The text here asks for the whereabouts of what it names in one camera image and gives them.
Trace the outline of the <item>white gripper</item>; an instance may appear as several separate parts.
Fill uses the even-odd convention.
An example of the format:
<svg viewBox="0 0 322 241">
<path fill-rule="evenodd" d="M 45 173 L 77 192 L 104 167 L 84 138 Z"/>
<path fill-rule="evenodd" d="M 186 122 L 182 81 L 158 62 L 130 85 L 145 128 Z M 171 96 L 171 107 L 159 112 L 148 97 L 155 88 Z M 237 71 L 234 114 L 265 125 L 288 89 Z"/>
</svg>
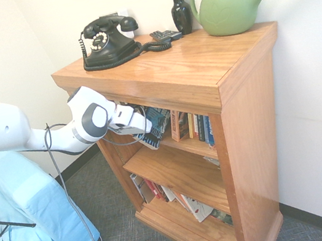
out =
<svg viewBox="0 0 322 241">
<path fill-rule="evenodd" d="M 119 135 L 136 135 L 150 133 L 152 122 L 131 106 L 117 106 L 109 123 L 109 129 Z"/>
</svg>

